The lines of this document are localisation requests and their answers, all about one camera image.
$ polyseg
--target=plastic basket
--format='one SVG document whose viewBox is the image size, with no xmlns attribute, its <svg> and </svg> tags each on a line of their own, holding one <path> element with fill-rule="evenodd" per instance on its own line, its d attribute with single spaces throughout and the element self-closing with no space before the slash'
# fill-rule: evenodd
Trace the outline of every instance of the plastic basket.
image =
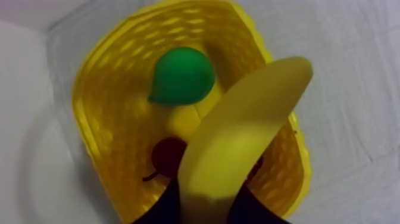
<svg viewBox="0 0 400 224">
<path fill-rule="evenodd" d="M 165 109 L 150 104 L 156 60 L 177 46 L 207 54 L 217 73 L 210 95 L 196 105 Z M 152 173 L 151 149 L 160 139 L 189 140 L 201 118 L 241 77 L 271 61 L 252 20 L 228 1 L 165 1 L 131 15 L 88 53 L 73 89 L 77 124 L 120 219 L 137 220 L 169 181 Z M 248 185 L 272 212 L 286 218 L 305 197 L 311 166 L 294 114 L 264 153 Z"/>
</svg>

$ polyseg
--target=dark object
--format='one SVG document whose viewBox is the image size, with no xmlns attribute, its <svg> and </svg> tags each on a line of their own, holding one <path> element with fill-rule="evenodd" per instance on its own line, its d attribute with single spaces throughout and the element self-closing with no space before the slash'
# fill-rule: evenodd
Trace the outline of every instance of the dark object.
<svg viewBox="0 0 400 224">
<path fill-rule="evenodd" d="M 155 205 L 132 224 L 180 224 L 179 186 L 173 179 Z M 245 186 L 229 213 L 227 224 L 290 224 L 266 209 Z"/>
<path fill-rule="evenodd" d="M 248 184 L 253 180 L 254 176 L 257 174 L 258 170 L 263 166 L 263 157 L 260 157 L 257 160 L 257 163 L 254 165 L 253 169 L 251 169 L 249 175 L 247 176 L 247 179 L 245 181 L 245 184 Z"/>
<path fill-rule="evenodd" d="M 176 178 L 186 146 L 187 143 L 179 138 L 164 138 L 158 142 L 151 154 L 155 172 L 143 178 L 143 181 L 150 181 L 159 174 L 168 178 Z"/>
</svg>

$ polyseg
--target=white wall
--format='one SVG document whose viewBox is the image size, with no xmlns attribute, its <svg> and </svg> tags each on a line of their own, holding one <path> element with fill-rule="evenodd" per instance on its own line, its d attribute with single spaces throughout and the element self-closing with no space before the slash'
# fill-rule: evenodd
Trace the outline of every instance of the white wall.
<svg viewBox="0 0 400 224">
<path fill-rule="evenodd" d="M 107 222 L 77 175 L 51 92 L 45 38 L 0 22 L 0 223 Z"/>
<path fill-rule="evenodd" d="M 46 30 L 90 0 L 0 0 L 0 21 Z"/>
</svg>

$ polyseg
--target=banana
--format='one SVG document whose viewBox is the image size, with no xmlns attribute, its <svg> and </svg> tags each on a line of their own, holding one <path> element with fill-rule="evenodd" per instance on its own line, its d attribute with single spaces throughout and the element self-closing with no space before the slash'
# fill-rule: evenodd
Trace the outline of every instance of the banana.
<svg viewBox="0 0 400 224">
<path fill-rule="evenodd" d="M 303 94 L 308 60 L 286 58 L 241 79 L 203 119 L 179 168 L 182 223 L 225 223 L 247 174 Z"/>
</svg>

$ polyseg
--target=apple stem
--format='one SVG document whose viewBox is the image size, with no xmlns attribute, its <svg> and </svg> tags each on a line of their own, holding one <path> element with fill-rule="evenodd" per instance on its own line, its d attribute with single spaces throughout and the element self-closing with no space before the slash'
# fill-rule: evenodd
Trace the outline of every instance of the apple stem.
<svg viewBox="0 0 400 224">
<path fill-rule="evenodd" d="M 151 181 L 151 180 L 152 180 L 153 178 L 155 178 L 158 174 L 160 174 L 160 173 L 156 170 L 154 173 L 150 174 L 150 176 L 148 176 L 148 177 L 146 177 L 146 178 L 143 178 L 142 180 L 143 180 L 144 182 Z"/>
</svg>

